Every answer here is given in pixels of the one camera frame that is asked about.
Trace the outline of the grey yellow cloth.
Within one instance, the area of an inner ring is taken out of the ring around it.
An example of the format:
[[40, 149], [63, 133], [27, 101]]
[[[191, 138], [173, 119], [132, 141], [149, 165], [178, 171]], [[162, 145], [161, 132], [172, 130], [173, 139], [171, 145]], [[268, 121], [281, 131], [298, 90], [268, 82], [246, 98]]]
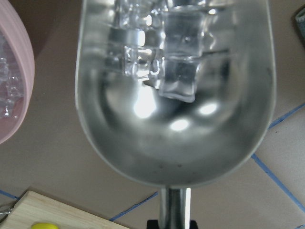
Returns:
[[305, 8], [302, 8], [297, 12], [295, 15], [295, 22], [302, 36], [302, 39], [305, 40]]

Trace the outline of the half lemon slice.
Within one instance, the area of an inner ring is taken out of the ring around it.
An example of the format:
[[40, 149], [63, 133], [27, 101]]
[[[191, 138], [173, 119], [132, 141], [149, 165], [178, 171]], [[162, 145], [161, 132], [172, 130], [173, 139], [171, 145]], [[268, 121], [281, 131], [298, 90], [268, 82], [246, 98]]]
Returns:
[[39, 222], [31, 226], [31, 229], [59, 229], [59, 227], [52, 223]]

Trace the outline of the pile of clear ice cubes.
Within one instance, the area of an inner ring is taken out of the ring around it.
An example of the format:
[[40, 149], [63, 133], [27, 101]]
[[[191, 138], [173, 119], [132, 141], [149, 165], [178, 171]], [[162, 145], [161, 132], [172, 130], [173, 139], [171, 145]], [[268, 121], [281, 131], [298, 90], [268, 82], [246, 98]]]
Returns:
[[0, 35], [0, 117], [10, 118], [24, 98], [21, 72], [15, 55], [3, 34]]

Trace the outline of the stainless steel ice scoop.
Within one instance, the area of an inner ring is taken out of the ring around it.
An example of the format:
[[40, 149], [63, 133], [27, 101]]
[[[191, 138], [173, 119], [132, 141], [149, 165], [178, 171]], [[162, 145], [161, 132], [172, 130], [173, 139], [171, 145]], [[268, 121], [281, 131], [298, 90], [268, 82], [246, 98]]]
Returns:
[[224, 177], [260, 145], [275, 106], [267, 0], [208, 0], [195, 100], [159, 96], [105, 66], [106, 0], [84, 0], [75, 76], [82, 128], [115, 171], [159, 188], [149, 229], [195, 229], [191, 188]]

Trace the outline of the pink bowl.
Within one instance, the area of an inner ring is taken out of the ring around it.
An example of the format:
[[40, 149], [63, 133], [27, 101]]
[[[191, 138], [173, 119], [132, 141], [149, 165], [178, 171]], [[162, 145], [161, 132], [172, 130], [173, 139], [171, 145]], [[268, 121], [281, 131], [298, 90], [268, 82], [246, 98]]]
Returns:
[[8, 0], [0, 2], [0, 34], [3, 34], [17, 60], [24, 87], [24, 98], [10, 118], [0, 118], [0, 142], [11, 138], [21, 126], [27, 113], [35, 78], [33, 48], [27, 30]]

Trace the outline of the wooden cutting board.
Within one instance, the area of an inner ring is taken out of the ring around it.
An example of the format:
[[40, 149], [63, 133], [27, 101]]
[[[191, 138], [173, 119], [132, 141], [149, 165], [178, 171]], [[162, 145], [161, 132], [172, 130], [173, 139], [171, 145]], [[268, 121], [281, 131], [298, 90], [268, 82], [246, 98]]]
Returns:
[[72, 207], [34, 191], [27, 191], [0, 223], [2, 229], [30, 229], [49, 223], [60, 229], [124, 229], [125, 226]]

